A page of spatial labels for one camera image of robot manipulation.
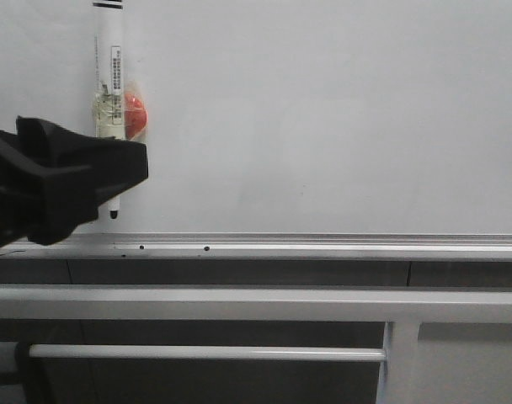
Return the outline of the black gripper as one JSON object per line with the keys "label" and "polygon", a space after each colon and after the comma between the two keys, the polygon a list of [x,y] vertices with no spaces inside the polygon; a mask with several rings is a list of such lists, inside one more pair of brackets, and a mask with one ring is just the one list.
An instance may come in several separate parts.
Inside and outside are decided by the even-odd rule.
{"label": "black gripper", "polygon": [[48,246],[99,218],[99,207],[148,178],[147,147],[18,116],[0,130],[0,248]]}

